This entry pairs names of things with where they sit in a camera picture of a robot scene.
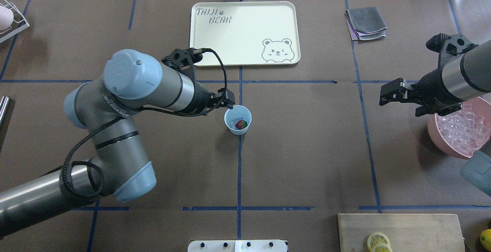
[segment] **red strawberry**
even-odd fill
[[[247,122],[244,121],[244,120],[240,120],[238,123],[235,124],[235,127],[238,129],[238,130],[241,130],[241,129],[244,129],[247,127]]]

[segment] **small cup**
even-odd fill
[[[237,129],[235,124],[237,124],[240,120],[244,120],[247,122],[247,126],[243,129]],[[250,114],[249,109],[243,107],[242,105],[234,105],[233,109],[228,109],[225,112],[224,121],[228,130],[232,132],[234,135],[242,135],[247,129],[249,129],[250,123],[252,121],[252,115]]]
[[[0,31],[6,30],[14,21],[14,13],[11,9],[0,5]]]

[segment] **light blue cup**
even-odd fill
[[[243,129],[237,129],[235,124],[237,124],[240,120],[244,120],[247,122],[247,126]],[[224,121],[228,130],[232,132],[234,135],[242,135],[247,129],[249,129],[250,123],[252,121],[252,115],[250,114],[249,109],[243,107],[242,105],[234,105],[233,109],[228,109],[225,112]]]

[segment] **white bracket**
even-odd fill
[[[288,252],[282,240],[192,241],[188,252]]]
[[[5,6],[14,13],[14,22],[12,25],[10,25],[6,30],[0,31],[0,43],[2,43],[17,33],[29,28],[29,23],[24,15],[22,15],[22,12],[20,12],[19,9],[11,2],[8,2],[7,0],[0,0],[0,5]]]

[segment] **folded cloth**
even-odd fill
[[[345,17],[351,40],[372,40],[386,36],[387,25],[377,7],[347,9]]]

